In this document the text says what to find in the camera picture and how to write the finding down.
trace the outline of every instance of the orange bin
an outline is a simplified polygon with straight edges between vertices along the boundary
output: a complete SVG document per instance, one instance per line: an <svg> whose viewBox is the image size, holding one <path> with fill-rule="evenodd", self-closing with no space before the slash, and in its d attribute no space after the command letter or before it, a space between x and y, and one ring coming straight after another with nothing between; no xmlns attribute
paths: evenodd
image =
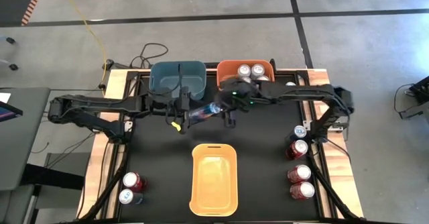
<svg viewBox="0 0 429 224"><path fill-rule="evenodd" d="M221 81L231 77L236 77L240 65L246 64L250 67L261 64L265 68L265 75L273 82L274 69L273 66L266 60L223 60L217 65L217 86L221 87Z"/></svg>
<svg viewBox="0 0 429 224"><path fill-rule="evenodd" d="M189 207L195 215L227 217L238 207L237 153L227 144L200 144L192 151Z"/></svg>

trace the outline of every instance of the wooden table frame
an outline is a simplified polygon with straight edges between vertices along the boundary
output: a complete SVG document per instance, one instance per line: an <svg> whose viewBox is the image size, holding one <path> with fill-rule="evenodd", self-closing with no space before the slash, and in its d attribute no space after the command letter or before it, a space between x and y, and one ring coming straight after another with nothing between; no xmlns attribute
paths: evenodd
<svg viewBox="0 0 429 224"><path fill-rule="evenodd" d="M308 82L310 85L323 85L329 84L328 73L325 69L278 69L278 71L307 71ZM108 87L105 97L112 99L122 99L127 82L128 71L149 72L147 69L131 69L131 70L112 70L109 77ZM207 69L208 72L216 71L216 69ZM304 80L300 79L300 85L304 85ZM309 102L304 101L304 112L307 119L311 119L311 112ZM317 118L320 118L323 113L328 109L328 106L323 102L314 102L314 110ZM118 113L101 113L101 117L108 121L118 120ZM341 133L329 133L328 138L344 148L347 149L343 135ZM330 177L331 186L335 189L341 200L348 206L348 208L357 216L362 217L362 208L357 194L355 179L351 169L351 163L347 156L331 144L323 145L324 156ZM106 156L103 160L103 154L106 151ZM117 161L115 170L119 167L122 159L123 146L119 147L117 154ZM320 167L320 157L317 155L316 163ZM85 196L82 207L82 212L79 217L85 215L88 210L95 204L98 195L105 189L106 181L109 176L109 168L113 158L113 145L107 143L107 137L104 134L97 134L94 139L93 149L88 163L88 170L85 176ZM322 208L325 217L331 217L330 206L326 191L323 186L318 183L320 190L320 197L322 201ZM115 205L117 201L118 184L111 193L111 198L107 205L106 218L112 218L115 212ZM82 204L83 197L81 197L79 209Z"/></svg>

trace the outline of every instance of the can lid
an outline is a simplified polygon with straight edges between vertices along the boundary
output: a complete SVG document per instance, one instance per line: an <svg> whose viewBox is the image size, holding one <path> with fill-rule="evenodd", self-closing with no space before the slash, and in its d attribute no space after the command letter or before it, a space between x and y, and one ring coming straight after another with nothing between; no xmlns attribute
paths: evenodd
<svg viewBox="0 0 429 224"><path fill-rule="evenodd" d="M268 76L260 76L257 80L269 80Z"/></svg>
<svg viewBox="0 0 429 224"><path fill-rule="evenodd" d="M249 74L250 73L250 66L248 66L248 65L241 65L239 67L239 73L241 73L241 74Z"/></svg>
<svg viewBox="0 0 429 224"><path fill-rule="evenodd" d="M300 153L305 153L308 149L307 143L304 140L296 140L295 149Z"/></svg>
<svg viewBox="0 0 429 224"><path fill-rule="evenodd" d="M250 79L250 77L248 77L248 76L242 76L241 80L244 80L245 82L248 82L248 83L252 82L252 79Z"/></svg>
<svg viewBox="0 0 429 224"><path fill-rule="evenodd" d="M127 173L124 177L123 177L123 185L125 185L126 187L132 187L135 185L135 183L137 183L137 175L135 173Z"/></svg>
<svg viewBox="0 0 429 224"><path fill-rule="evenodd" d="M297 137L305 137L307 135L307 130L304 126L297 125L294 128L294 133Z"/></svg>
<svg viewBox="0 0 429 224"><path fill-rule="evenodd" d="M261 64L256 64L255 66L252 67L252 71L255 72L256 74L261 74L264 72L264 69Z"/></svg>
<svg viewBox="0 0 429 224"><path fill-rule="evenodd" d="M303 182L300 186L301 194L307 198L314 195L314 186L309 182Z"/></svg>
<svg viewBox="0 0 429 224"><path fill-rule="evenodd" d="M298 176L303 179L308 179L311 176L311 170L307 165L299 165L296 172L298 173Z"/></svg>
<svg viewBox="0 0 429 224"><path fill-rule="evenodd" d="M133 195L134 195L133 192L130 191L129 189L122 190L121 193L119 194L119 201L122 204L129 204L133 200Z"/></svg>

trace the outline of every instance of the dark teal bin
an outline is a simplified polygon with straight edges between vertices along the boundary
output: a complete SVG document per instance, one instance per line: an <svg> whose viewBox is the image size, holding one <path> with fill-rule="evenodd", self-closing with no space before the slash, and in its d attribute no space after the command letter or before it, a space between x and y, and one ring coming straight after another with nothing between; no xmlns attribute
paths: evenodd
<svg viewBox="0 0 429 224"><path fill-rule="evenodd" d="M149 89L157 91L160 88L173 89L179 81L178 66L182 72L182 86L189 87L191 99L200 100L206 88L206 66L199 61L158 62L150 70ZM173 97L179 97L179 88L172 92Z"/></svg>

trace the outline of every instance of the monitor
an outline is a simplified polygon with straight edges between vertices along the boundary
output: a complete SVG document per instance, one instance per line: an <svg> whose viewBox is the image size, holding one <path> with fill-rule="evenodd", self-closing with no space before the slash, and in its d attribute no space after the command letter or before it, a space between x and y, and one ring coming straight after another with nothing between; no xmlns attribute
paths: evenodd
<svg viewBox="0 0 429 224"><path fill-rule="evenodd" d="M0 122L22 116L22 110L0 101Z"/></svg>

